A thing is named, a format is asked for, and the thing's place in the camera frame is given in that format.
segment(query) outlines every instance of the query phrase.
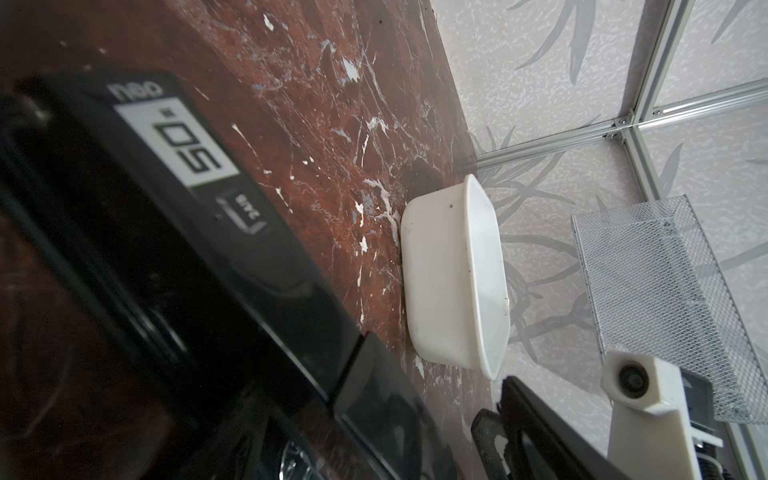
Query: metal mesh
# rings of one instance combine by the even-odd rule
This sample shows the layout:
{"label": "metal mesh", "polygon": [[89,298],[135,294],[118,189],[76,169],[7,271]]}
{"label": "metal mesh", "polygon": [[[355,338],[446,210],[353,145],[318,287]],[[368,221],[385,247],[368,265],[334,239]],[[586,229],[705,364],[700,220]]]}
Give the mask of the metal mesh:
{"label": "metal mesh", "polygon": [[602,353],[657,356],[712,382],[715,419],[768,423],[768,383],[687,197],[572,221]]}

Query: red marble surface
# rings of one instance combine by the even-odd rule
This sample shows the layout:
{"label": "red marble surface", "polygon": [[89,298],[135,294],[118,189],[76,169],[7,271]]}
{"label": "red marble surface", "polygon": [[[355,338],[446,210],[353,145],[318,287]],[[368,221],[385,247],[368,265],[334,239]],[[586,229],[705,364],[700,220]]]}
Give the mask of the red marble surface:
{"label": "red marble surface", "polygon": [[[463,476],[485,477],[469,426],[490,405],[488,381],[422,362],[406,328],[400,215],[407,200],[473,168],[429,2],[18,0],[3,8],[3,90],[61,69],[175,73],[360,329],[377,332],[399,359]],[[3,283],[13,286],[12,275]],[[3,312],[0,322],[9,321]]]}

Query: black device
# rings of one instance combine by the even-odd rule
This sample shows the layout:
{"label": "black device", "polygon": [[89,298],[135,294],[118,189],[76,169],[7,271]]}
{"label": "black device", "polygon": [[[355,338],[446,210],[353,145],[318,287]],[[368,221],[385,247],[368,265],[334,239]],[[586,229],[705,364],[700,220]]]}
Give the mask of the black device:
{"label": "black device", "polygon": [[199,433],[164,478],[313,478],[290,424],[313,399],[380,478],[456,478],[398,363],[172,74],[19,82],[0,100],[0,204]]}

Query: marble table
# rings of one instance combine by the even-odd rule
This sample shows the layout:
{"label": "marble table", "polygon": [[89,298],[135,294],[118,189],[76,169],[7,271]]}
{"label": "marble table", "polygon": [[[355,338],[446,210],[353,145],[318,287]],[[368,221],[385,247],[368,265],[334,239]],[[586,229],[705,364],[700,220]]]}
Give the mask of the marble table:
{"label": "marble table", "polygon": [[[0,5],[0,51],[3,91],[36,72],[175,73],[359,328],[400,361],[461,475],[485,477],[469,426],[488,380],[422,361],[406,327],[403,208],[473,168],[427,0],[18,0]],[[0,440],[40,475],[134,478],[172,420],[0,220]]]}

